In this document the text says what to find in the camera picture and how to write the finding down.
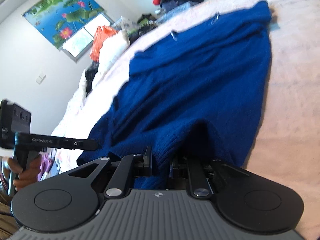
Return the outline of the person's left hand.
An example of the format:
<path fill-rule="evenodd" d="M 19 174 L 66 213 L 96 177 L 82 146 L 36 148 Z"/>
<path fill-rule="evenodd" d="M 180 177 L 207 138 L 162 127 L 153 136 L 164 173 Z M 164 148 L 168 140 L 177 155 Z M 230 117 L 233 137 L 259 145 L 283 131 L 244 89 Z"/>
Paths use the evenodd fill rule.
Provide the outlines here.
<path fill-rule="evenodd" d="M 22 188 L 31 185 L 38 181 L 37 177 L 41 172 L 42 156 L 38 155 L 34 159 L 27 170 L 23 170 L 21 166 L 12 158 L 2 158 L 2 174 L 5 182 L 9 181 L 11 172 L 18 174 L 18 178 L 13 181 L 16 191 L 20 191 Z"/>

